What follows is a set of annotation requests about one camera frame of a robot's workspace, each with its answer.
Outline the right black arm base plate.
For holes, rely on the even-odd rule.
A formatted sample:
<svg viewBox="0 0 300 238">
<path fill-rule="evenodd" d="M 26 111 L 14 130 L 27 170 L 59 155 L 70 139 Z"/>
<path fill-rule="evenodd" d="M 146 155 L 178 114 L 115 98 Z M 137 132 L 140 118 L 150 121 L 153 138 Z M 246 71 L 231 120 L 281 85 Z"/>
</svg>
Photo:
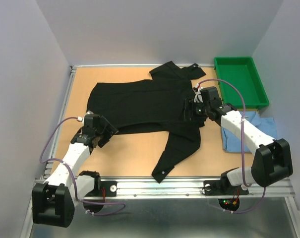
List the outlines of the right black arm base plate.
<svg viewBox="0 0 300 238">
<path fill-rule="evenodd" d="M 206 180 L 201 193 L 206 196 L 249 195 L 248 189 L 243 190 L 241 186 L 232 186 L 229 182 L 220 179 Z"/>
</svg>

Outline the black long sleeve shirt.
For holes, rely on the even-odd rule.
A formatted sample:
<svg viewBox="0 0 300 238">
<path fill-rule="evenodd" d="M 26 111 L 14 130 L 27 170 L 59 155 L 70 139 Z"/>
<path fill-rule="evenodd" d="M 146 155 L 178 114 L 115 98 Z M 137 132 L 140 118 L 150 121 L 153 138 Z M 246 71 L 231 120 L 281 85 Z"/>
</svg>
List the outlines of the black long sleeve shirt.
<svg viewBox="0 0 300 238">
<path fill-rule="evenodd" d="M 172 61 L 150 72 L 151 79 L 129 83 L 99 82 L 92 89 L 87 110 L 104 116 L 119 134 L 169 132 L 152 177 L 158 183 L 201 145 L 204 118 L 184 118 L 185 102 L 195 97 L 192 80 L 205 76 L 194 63 L 178 67 Z"/>
</svg>

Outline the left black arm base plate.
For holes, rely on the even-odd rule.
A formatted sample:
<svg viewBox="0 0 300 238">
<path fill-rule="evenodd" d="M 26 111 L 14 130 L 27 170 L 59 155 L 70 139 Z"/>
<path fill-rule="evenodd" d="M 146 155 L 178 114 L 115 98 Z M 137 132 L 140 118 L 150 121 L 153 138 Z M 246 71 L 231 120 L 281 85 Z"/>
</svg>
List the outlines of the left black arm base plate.
<svg viewBox="0 0 300 238">
<path fill-rule="evenodd" d="M 117 196 L 117 181 L 102 180 L 97 187 L 86 194 L 88 197 L 116 197 Z"/>
</svg>

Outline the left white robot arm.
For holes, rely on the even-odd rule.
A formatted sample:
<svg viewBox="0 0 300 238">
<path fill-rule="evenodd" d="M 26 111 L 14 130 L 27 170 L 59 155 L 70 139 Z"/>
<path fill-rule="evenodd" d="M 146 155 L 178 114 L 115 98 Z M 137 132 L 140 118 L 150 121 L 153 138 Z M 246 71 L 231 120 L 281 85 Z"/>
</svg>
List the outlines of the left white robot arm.
<svg viewBox="0 0 300 238">
<path fill-rule="evenodd" d="M 101 115 L 87 112 L 76 117 L 82 127 L 71 139 L 63 159 L 54 172 L 32 190 L 32 219 L 35 224 L 67 228 L 73 220 L 75 207 L 84 203 L 87 194 L 101 194 L 106 189 L 101 184 L 98 172 L 82 171 L 82 164 L 96 147 L 102 148 L 118 130 Z"/>
</svg>

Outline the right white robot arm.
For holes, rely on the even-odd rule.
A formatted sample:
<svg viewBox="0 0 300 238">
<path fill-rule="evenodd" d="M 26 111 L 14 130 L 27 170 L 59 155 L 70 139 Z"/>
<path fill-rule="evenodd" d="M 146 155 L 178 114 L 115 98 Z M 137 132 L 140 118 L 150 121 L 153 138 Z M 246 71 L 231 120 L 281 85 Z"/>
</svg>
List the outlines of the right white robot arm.
<svg viewBox="0 0 300 238">
<path fill-rule="evenodd" d="M 221 175 L 219 188 L 222 192 L 231 193 L 243 184 L 268 187 L 293 174 L 289 143 L 265 134 L 245 120 L 232 104 L 224 104 L 216 87 L 198 88 L 194 99 L 186 99 L 184 119 L 216 122 L 240 139 L 254 156 L 251 167 L 241 166 Z"/>
</svg>

